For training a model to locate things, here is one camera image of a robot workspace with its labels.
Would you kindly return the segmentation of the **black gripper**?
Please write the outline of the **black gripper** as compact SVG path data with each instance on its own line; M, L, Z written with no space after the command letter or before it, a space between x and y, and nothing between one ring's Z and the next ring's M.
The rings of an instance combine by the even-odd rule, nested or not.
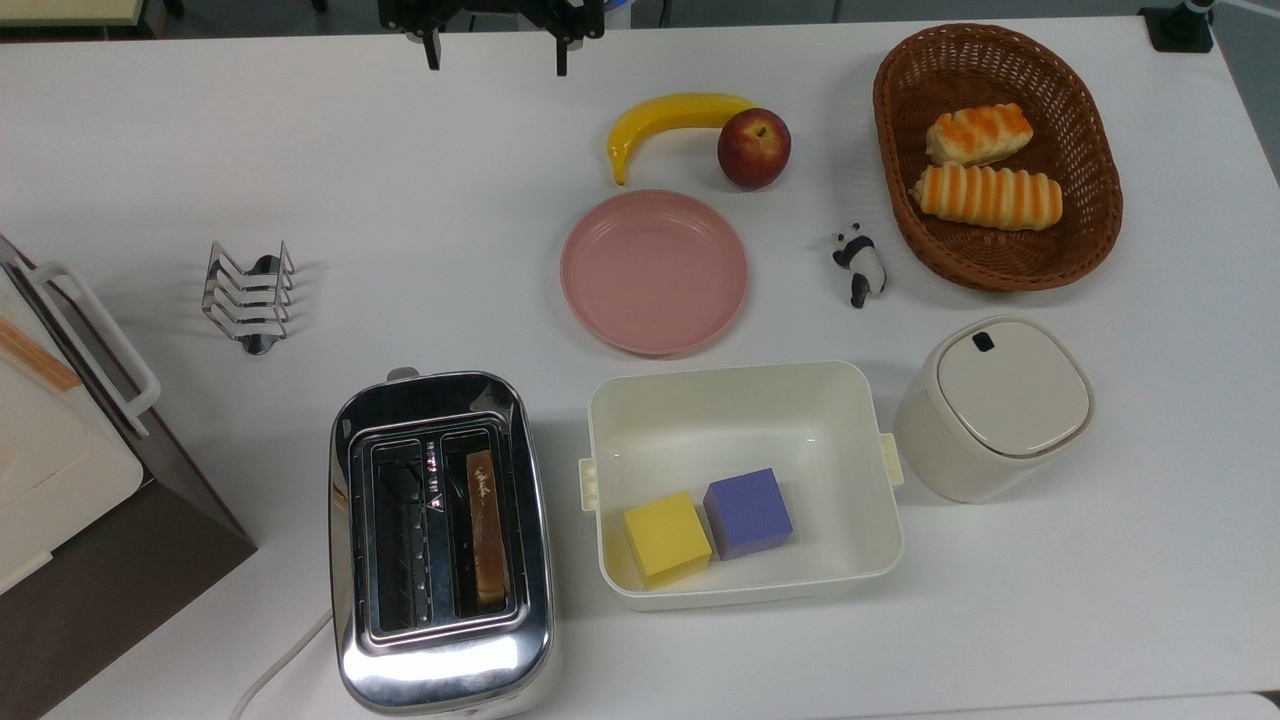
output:
M604 35L603 1L380 1L380 23L388 29L422 38L430 70L440 69L439 32L458 14L513 15L556 38L556 74L568 74L568 53L573 41Z

